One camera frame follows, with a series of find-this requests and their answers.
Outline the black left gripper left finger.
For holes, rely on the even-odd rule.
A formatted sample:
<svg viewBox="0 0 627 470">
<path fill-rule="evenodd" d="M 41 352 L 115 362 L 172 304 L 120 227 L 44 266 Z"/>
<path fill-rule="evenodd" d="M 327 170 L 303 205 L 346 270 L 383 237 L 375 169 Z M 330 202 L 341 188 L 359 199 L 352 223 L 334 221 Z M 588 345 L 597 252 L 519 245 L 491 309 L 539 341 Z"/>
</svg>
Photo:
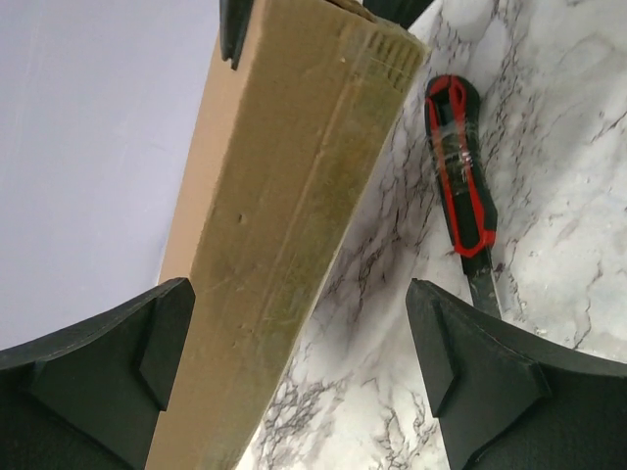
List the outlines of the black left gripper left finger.
<svg viewBox="0 0 627 470">
<path fill-rule="evenodd" d="M 174 278 L 3 350 L 2 468 L 144 468 L 194 303 L 190 281 Z"/>
</svg>

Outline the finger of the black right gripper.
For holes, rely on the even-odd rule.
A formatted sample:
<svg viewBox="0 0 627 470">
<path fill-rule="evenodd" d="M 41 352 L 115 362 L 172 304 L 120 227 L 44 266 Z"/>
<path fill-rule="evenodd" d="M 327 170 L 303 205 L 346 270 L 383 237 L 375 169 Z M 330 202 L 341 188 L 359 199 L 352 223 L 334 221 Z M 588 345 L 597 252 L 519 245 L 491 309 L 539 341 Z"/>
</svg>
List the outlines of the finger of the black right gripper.
<svg viewBox="0 0 627 470">
<path fill-rule="evenodd" d="M 430 6 L 430 0 L 363 0 L 373 15 L 408 29 Z"/>
<path fill-rule="evenodd" d="M 253 0 L 219 1 L 219 46 L 221 59 L 233 70 L 239 66 L 253 9 Z"/>
</svg>

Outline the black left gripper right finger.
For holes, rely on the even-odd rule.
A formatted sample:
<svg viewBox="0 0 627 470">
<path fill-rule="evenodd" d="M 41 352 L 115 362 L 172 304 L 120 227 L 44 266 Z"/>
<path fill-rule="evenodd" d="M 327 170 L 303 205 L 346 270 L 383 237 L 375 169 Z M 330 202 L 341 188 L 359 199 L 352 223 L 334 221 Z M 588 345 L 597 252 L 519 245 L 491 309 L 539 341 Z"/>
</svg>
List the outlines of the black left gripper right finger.
<svg viewBox="0 0 627 470">
<path fill-rule="evenodd" d="M 406 304 L 453 469 L 623 469 L 626 366 L 570 350 L 414 279 Z"/>
</svg>

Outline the red black utility knife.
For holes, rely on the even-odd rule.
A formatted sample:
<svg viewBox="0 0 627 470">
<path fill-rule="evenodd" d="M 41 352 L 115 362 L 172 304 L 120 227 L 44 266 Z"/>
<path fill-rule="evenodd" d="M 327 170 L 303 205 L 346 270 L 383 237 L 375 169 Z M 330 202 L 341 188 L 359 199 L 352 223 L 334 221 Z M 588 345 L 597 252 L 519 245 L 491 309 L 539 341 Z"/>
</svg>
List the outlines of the red black utility knife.
<svg viewBox="0 0 627 470">
<path fill-rule="evenodd" d="M 427 83 L 425 130 L 450 240 L 473 306 L 499 318 L 491 258 L 498 211 L 481 164 L 480 107 L 478 91 L 459 75 L 438 75 Z"/>
</svg>

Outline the brown cardboard express box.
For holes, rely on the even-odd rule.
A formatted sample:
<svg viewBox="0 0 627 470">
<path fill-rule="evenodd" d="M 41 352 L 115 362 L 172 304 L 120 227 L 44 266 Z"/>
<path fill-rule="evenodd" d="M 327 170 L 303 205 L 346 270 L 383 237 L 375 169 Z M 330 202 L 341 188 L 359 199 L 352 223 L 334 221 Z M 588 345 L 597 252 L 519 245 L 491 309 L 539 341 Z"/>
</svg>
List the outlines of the brown cardboard express box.
<svg viewBox="0 0 627 470">
<path fill-rule="evenodd" d="M 232 469 L 426 51 L 356 1 L 258 1 L 212 56 L 161 270 L 196 301 L 151 469 Z"/>
</svg>

